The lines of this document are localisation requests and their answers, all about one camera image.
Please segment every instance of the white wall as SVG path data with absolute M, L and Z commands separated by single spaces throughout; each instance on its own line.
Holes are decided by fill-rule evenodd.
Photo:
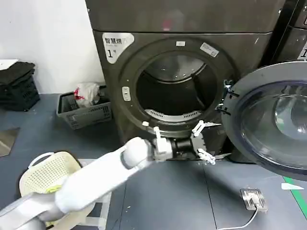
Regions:
M 34 62 L 40 93 L 104 82 L 84 0 L 0 0 L 0 58 Z

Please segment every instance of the black cloth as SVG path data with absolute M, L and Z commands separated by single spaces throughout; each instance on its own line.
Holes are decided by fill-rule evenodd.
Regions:
M 32 70 L 34 66 L 33 63 L 18 61 L 8 69 L 0 70 L 0 85 L 12 83 Z

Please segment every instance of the green tape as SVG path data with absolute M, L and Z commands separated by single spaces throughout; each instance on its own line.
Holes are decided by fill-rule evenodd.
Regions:
M 293 180 L 289 177 L 283 177 L 284 181 L 286 181 L 289 184 L 294 184 Z M 296 200 L 298 206 L 300 207 L 300 209 L 302 210 L 305 218 L 307 219 L 307 203 L 304 200 L 301 192 L 299 190 L 291 190 L 292 195 L 294 196 L 294 199 Z

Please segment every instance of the open door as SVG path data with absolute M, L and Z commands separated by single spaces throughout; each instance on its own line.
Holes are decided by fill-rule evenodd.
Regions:
M 232 86 L 221 106 L 226 133 L 249 159 L 307 181 L 307 62 L 266 66 Z

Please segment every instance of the plastic basket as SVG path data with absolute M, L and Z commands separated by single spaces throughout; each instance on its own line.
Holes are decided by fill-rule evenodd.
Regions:
M 68 152 L 44 153 L 35 158 L 29 165 L 28 170 L 21 176 L 19 189 L 21 196 L 32 192 L 48 193 L 62 185 L 65 179 L 81 169 L 78 162 Z M 84 222 L 86 216 L 93 210 L 95 204 L 89 205 L 79 212 L 72 212 L 53 222 L 53 230 L 69 230 Z
M 57 115 L 64 119 L 72 129 L 109 121 L 112 119 L 111 102 L 101 97 L 97 105 L 89 108 L 79 108 L 73 92 L 60 95 Z
M 28 111 L 39 101 L 33 73 L 34 69 L 10 84 L 0 84 L 0 107 L 13 111 Z

